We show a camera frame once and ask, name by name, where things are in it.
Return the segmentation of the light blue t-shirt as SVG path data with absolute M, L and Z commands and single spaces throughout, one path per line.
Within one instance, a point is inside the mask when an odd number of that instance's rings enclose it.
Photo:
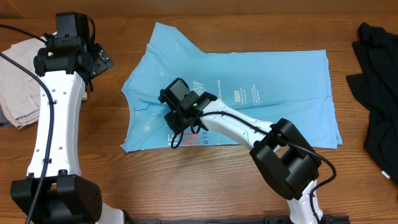
M 187 129 L 183 137 L 174 135 L 164 119 L 169 107 L 159 95 L 177 78 L 196 93 L 211 93 L 253 118 L 291 121 L 313 147 L 342 144 L 324 50 L 205 53 L 177 28 L 157 23 L 122 88 L 130 111 L 122 145 L 126 152 L 169 147 L 174 141 L 183 146 L 232 143 L 215 132 Z

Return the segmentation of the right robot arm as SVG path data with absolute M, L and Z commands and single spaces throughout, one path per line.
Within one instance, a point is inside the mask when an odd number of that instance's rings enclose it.
M 320 223 L 323 212 L 316 199 L 321 159 L 288 120 L 261 121 L 238 112 L 211 93 L 198 95 L 181 78 L 160 91 L 159 101 L 170 112 L 165 115 L 176 135 L 190 128 L 220 133 L 250 150 L 262 177 L 286 199 L 289 223 Z

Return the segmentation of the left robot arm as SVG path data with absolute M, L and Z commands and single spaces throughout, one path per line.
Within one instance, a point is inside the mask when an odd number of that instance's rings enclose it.
M 81 176 L 78 126 L 81 102 L 92 80 L 113 61 L 95 41 L 95 23 L 77 12 L 58 13 L 57 32 L 44 37 L 31 77 L 40 85 L 34 153 L 11 198 L 27 223 L 127 223 L 123 210 L 103 202 L 100 187 Z

